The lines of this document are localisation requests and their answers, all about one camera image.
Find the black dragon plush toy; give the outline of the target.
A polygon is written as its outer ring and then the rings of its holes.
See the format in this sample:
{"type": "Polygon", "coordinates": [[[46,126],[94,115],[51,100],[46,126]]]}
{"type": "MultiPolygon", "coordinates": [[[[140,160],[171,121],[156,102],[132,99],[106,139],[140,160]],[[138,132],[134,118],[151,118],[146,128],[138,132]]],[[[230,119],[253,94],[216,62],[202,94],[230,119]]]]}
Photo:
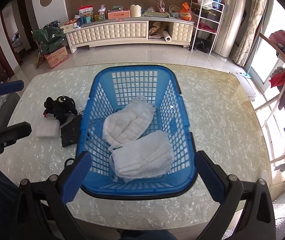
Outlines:
{"type": "Polygon", "coordinates": [[[65,95],[59,96],[56,100],[48,97],[44,102],[44,107],[43,116],[47,117],[48,114],[53,115],[59,121],[60,125],[66,123],[70,114],[73,116],[78,115],[74,100],[65,95]]]}

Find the white quilted towel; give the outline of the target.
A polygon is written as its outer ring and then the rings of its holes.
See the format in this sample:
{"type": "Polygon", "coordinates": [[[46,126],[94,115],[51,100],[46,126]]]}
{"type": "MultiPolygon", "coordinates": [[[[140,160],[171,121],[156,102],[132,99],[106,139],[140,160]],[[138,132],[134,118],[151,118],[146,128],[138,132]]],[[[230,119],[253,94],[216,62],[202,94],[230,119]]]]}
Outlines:
{"type": "Polygon", "coordinates": [[[116,179],[125,183],[160,178],[171,171],[174,153],[168,134],[157,130],[112,152],[109,164],[116,179]]]}

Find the white fluffy towel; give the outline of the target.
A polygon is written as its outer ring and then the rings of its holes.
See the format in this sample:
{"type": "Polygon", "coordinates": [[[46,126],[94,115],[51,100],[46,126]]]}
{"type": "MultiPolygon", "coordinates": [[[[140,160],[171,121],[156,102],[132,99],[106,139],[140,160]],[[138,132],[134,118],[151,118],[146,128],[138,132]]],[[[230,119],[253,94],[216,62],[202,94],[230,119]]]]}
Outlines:
{"type": "Polygon", "coordinates": [[[151,124],[156,109],[155,104],[138,95],[124,109],[107,116],[102,137],[109,144],[108,150],[121,148],[137,140],[151,124]]]}

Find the blue plastic basket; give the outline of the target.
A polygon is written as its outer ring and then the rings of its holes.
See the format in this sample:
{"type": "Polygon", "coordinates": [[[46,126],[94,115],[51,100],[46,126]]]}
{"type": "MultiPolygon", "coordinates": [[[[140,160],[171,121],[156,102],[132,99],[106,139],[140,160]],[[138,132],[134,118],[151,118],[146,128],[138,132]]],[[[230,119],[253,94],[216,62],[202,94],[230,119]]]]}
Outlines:
{"type": "Polygon", "coordinates": [[[117,66],[94,78],[77,153],[91,166],[81,189],[110,200],[177,197],[195,183],[194,145],[175,74],[164,66],[117,66]]]}

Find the printed cardboard box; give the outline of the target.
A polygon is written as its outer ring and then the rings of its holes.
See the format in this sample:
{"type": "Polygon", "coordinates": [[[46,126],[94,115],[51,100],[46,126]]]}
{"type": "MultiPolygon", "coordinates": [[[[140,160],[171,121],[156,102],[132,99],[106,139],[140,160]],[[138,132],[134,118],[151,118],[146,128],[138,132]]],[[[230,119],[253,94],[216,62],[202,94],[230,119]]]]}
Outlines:
{"type": "Polygon", "coordinates": [[[45,59],[47,60],[51,69],[57,67],[69,58],[69,54],[65,46],[58,48],[51,54],[46,54],[45,59]]]}

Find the dark green bag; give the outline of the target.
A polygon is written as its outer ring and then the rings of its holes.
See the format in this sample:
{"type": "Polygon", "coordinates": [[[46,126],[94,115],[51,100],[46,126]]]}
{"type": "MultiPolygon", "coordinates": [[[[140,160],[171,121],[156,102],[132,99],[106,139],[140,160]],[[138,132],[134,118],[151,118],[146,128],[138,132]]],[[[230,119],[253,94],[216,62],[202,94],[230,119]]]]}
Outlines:
{"type": "Polygon", "coordinates": [[[65,41],[63,29],[56,27],[45,27],[34,30],[32,36],[39,43],[39,50],[42,54],[53,53],[65,41]]]}

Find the pink storage box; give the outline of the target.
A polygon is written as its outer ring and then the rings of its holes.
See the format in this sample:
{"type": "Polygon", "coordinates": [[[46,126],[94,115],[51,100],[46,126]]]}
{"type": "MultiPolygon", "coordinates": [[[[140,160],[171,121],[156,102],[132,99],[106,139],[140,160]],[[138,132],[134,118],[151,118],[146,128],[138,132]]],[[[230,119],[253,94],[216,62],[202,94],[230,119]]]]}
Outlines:
{"type": "Polygon", "coordinates": [[[125,18],[130,18],[130,10],[113,10],[107,13],[109,20],[123,20],[125,18]]]}

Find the wooden clothes drying rack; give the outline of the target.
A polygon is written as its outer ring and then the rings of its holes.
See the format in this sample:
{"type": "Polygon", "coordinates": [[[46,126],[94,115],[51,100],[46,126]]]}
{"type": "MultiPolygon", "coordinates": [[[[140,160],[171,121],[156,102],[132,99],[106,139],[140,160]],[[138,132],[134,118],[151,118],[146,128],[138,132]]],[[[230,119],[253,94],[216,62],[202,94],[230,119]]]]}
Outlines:
{"type": "MultiPolygon", "coordinates": [[[[270,39],[266,38],[262,33],[258,33],[259,37],[262,38],[263,40],[265,40],[270,46],[272,46],[278,53],[278,58],[279,60],[281,60],[283,63],[285,63],[285,53],[279,48],[278,45],[276,45],[275,42],[271,41],[270,39]]],[[[276,111],[279,103],[280,103],[280,99],[283,96],[283,94],[285,93],[285,82],[282,86],[282,89],[280,91],[280,93],[277,96],[274,96],[272,99],[268,100],[266,103],[260,105],[259,107],[257,107],[255,109],[255,112],[269,106],[271,103],[276,101],[276,104],[274,106],[274,108],[271,110],[271,113],[269,114],[269,116],[265,119],[263,125],[261,126],[262,128],[267,127],[267,122],[269,120],[269,118],[271,116],[274,115],[274,112],[276,111]]]]}

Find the cream cylindrical container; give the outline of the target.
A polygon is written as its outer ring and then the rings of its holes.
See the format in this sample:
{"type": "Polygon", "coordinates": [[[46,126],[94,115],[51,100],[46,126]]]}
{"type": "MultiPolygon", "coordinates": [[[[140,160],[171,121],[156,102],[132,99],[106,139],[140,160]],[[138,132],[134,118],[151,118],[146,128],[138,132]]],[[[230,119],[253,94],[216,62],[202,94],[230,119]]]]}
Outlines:
{"type": "Polygon", "coordinates": [[[141,6],[132,4],[130,6],[130,16],[131,17],[141,17],[141,6]]]}

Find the white paper roll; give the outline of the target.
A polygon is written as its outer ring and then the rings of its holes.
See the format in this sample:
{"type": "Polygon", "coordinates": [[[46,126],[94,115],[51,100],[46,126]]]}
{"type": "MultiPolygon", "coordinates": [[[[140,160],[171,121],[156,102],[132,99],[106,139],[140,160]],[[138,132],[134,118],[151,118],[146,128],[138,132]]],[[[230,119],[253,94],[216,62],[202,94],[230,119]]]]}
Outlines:
{"type": "Polygon", "coordinates": [[[163,38],[166,42],[171,42],[172,38],[170,36],[170,34],[167,31],[163,31],[162,32],[163,38]]]}

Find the cream tufted tv cabinet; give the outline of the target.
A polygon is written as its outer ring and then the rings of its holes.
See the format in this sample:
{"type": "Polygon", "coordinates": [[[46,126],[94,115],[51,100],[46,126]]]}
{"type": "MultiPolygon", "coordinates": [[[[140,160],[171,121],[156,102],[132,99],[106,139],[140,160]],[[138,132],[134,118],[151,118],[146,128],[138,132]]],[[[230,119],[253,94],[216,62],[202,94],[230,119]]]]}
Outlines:
{"type": "Polygon", "coordinates": [[[85,24],[65,32],[72,53],[79,47],[90,48],[122,44],[168,44],[189,47],[193,23],[176,18],[131,17],[85,24]],[[172,40],[166,42],[162,32],[172,40]]]}

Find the white metal shelf rack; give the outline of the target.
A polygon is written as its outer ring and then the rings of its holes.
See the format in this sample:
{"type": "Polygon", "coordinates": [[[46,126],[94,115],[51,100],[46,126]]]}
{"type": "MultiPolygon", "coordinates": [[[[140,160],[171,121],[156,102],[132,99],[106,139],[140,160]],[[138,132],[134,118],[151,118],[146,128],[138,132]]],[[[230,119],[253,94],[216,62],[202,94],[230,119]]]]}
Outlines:
{"type": "Polygon", "coordinates": [[[215,46],[224,16],[222,0],[191,0],[194,21],[190,51],[201,50],[211,54],[215,46]]]}

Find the orange bag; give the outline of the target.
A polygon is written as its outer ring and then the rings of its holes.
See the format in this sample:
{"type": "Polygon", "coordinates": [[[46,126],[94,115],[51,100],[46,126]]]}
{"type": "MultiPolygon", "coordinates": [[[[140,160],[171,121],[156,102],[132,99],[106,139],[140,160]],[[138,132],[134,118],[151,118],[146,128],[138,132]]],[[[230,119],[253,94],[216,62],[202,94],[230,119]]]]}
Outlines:
{"type": "Polygon", "coordinates": [[[191,21],[192,20],[191,9],[190,9],[190,6],[187,2],[182,4],[182,9],[180,11],[180,18],[184,21],[191,21]]]}

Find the white floor air conditioner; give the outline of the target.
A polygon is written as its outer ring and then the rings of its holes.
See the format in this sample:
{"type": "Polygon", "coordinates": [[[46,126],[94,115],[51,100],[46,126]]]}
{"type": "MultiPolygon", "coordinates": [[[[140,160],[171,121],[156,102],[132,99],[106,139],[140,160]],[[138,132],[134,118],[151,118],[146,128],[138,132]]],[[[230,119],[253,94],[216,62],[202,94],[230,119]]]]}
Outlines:
{"type": "Polygon", "coordinates": [[[213,55],[227,60],[238,34],[246,0],[222,0],[223,18],[215,41],[213,55]]]}

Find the beige patterned curtain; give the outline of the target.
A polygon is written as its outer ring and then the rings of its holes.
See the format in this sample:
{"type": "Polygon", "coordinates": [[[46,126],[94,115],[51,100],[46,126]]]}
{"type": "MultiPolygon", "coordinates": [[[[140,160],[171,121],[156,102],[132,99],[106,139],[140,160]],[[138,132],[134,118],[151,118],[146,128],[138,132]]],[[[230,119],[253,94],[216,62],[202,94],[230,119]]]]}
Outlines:
{"type": "Polygon", "coordinates": [[[251,0],[248,26],[233,59],[234,63],[241,67],[244,67],[249,57],[266,4],[267,0],[251,0]]]}

